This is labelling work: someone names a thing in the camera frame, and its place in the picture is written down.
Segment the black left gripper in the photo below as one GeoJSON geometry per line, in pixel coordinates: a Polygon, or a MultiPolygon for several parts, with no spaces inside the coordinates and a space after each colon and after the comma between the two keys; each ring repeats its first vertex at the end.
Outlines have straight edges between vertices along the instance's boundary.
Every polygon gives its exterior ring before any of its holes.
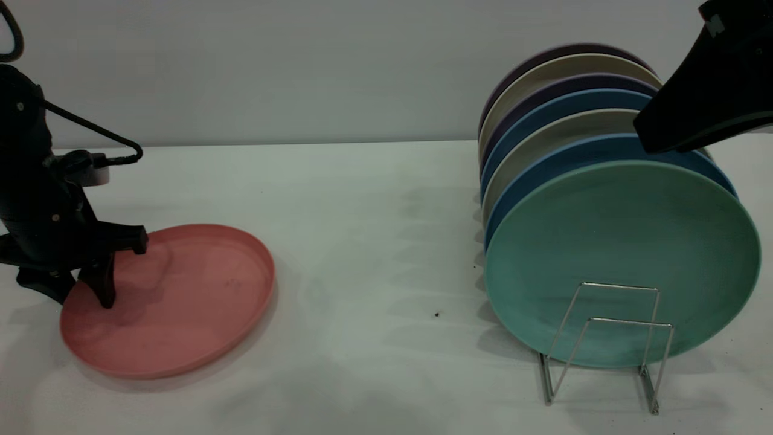
{"type": "Polygon", "coordinates": [[[75,278],[55,270],[79,268],[79,280],[110,309],[116,253],[144,254],[149,237],[142,225],[96,220],[81,185],[93,168],[91,160],[2,161],[2,263],[30,268],[19,269],[17,284],[60,304],[75,278]]]}

